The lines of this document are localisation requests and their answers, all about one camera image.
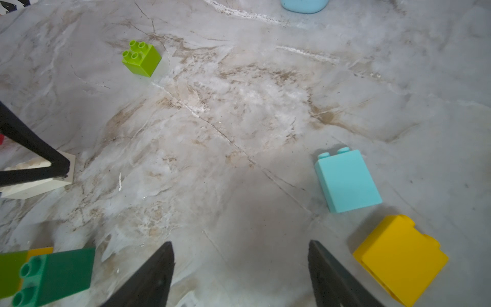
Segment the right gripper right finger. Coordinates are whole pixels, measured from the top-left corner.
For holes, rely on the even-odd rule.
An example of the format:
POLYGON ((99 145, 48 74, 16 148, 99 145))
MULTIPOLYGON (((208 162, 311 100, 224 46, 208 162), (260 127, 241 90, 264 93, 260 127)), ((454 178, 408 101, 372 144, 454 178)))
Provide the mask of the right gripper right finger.
POLYGON ((309 242, 308 268, 317 307, 382 307, 317 240, 309 242))

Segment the white long lego brick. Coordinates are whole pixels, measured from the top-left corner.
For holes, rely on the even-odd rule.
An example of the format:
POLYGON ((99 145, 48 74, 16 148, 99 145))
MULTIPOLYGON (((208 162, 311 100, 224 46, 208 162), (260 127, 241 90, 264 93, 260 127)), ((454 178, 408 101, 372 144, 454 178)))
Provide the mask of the white long lego brick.
MULTIPOLYGON (((23 184, 9 185, 1 188, 1 198, 25 200, 50 192, 57 188, 61 188, 65 185, 72 184, 74 178, 75 156, 62 151, 58 152, 70 161, 70 170, 66 177, 54 177, 51 179, 37 180, 23 184)), ((5 171, 43 168, 50 165, 51 163, 48 160, 42 157, 37 157, 31 159, 30 161, 19 163, 16 166, 5 168, 5 171)))

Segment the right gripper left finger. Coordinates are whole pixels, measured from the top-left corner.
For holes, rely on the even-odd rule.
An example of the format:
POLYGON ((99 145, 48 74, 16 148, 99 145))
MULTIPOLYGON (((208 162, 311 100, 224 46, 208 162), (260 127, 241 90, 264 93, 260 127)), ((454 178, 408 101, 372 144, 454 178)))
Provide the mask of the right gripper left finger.
POLYGON ((175 268, 170 241, 164 243, 103 306, 166 306, 175 268))

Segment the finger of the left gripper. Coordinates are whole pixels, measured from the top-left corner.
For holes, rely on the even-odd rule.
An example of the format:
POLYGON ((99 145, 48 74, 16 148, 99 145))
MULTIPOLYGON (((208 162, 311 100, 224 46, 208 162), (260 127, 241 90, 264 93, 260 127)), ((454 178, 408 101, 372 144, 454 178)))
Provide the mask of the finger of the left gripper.
POLYGON ((1 134, 48 160, 51 165, 43 168, 8 170, 1 172, 1 187, 24 184, 54 177, 66 177, 70 161, 39 138, 4 104, 1 105, 1 134))

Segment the orange yellow lego brick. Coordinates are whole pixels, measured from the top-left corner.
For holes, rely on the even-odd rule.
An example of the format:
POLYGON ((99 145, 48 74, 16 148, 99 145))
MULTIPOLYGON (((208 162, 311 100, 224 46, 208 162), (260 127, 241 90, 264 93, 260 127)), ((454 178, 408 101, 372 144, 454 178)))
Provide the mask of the orange yellow lego brick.
POLYGON ((26 259, 29 260, 30 258, 35 256, 48 255, 53 253, 53 250, 53 247, 30 249, 26 254, 26 259))

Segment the dark green small lego brick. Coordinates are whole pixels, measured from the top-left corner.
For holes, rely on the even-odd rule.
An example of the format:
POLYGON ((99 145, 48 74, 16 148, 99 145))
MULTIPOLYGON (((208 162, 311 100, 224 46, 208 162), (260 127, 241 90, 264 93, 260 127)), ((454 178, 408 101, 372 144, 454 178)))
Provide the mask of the dark green small lego brick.
POLYGON ((38 255, 19 270, 12 306, 43 306, 90 288, 95 248, 38 255))

